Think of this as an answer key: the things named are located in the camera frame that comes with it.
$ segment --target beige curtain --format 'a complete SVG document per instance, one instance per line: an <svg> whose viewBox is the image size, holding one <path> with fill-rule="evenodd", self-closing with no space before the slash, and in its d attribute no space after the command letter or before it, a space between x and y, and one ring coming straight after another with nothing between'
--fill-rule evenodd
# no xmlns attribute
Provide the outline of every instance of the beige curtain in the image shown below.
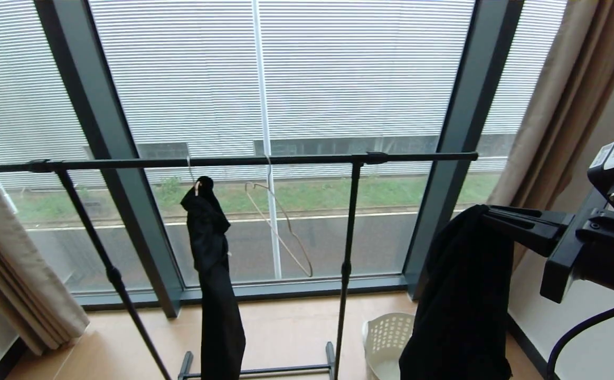
<svg viewBox="0 0 614 380"><path fill-rule="evenodd" d="M547 210L614 86L614 0L568 2L490 204ZM514 267L523 247L516 248Z"/></svg>
<svg viewBox="0 0 614 380"><path fill-rule="evenodd" d="M0 311L38 355L79 337L89 324L1 193Z"/></svg>

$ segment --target laundry basket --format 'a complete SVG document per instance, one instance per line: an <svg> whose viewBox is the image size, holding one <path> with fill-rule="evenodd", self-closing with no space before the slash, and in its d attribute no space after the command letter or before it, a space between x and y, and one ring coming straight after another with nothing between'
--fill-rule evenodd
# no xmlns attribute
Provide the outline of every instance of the laundry basket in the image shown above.
<svg viewBox="0 0 614 380"><path fill-rule="evenodd" d="M409 313L385 313L363 324L363 346L369 380L399 380L398 360L405 348L415 316Z"/></svg>

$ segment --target black garment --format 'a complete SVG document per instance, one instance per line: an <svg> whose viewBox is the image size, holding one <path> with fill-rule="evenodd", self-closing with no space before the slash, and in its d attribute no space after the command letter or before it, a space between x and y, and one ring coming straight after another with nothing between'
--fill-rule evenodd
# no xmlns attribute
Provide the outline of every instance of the black garment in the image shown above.
<svg viewBox="0 0 614 380"><path fill-rule="evenodd" d="M401 380L504 380L513 241L480 221L476 205L432 243L428 283L399 365Z"/></svg>
<svg viewBox="0 0 614 380"><path fill-rule="evenodd" d="M229 277L224 234L230 225L213 195L213 180L201 177L199 182L199 196L191 188L181 205L187 210L189 241L201 284L201 378L239 380L246 337Z"/></svg>

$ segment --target floor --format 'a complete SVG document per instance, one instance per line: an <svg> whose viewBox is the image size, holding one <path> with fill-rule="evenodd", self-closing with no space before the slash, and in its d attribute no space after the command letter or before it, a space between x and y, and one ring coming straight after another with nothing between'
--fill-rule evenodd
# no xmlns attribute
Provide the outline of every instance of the floor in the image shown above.
<svg viewBox="0 0 614 380"><path fill-rule="evenodd" d="M362 324L387 312L414 313L415 303L405 293L350 296L347 302L340 378L365 380ZM338 298L242 303L246 331L243 368L264 368L326 363L325 344L337 334ZM201 344L201 308L187 306L174 320L161 310L141 310L140 316L157 350L176 378L184 352L195 360L191 372L198 372ZM140 335L125 312L90 313L91 323L77 344L51 352L42 358L27 354L7 380L82 380L161 378ZM541 380L532 363L509 337L507 358L514 380ZM327 374L292 377L319 380Z"/></svg>

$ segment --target baseboard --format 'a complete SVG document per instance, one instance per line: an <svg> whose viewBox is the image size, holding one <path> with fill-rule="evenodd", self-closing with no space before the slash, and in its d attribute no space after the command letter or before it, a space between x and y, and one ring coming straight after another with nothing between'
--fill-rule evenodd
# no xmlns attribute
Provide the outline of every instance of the baseboard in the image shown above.
<svg viewBox="0 0 614 380"><path fill-rule="evenodd" d="M0 360L0 380L5 380L9 376L13 367L17 365L18 360L22 358L26 351L27 346L22 339L18 338L13 342L7 353Z"/></svg>
<svg viewBox="0 0 614 380"><path fill-rule="evenodd" d="M546 365L548 362L546 359L539 354L539 351L534 347L534 344L529 340L527 335L520 329L520 326L517 325L516 320L514 320L511 315L509 315L509 333L514 339L516 339L516 343L520 346L525 355L530 359L534 368L539 372L542 378L546 378Z"/></svg>

